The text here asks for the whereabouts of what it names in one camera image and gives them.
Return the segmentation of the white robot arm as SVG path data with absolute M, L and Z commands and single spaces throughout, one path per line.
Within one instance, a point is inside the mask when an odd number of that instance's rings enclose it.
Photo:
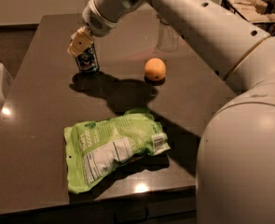
M 82 19 L 105 36 L 142 3 L 238 93 L 201 137 L 198 224 L 275 224 L 275 37 L 210 0 L 89 0 Z

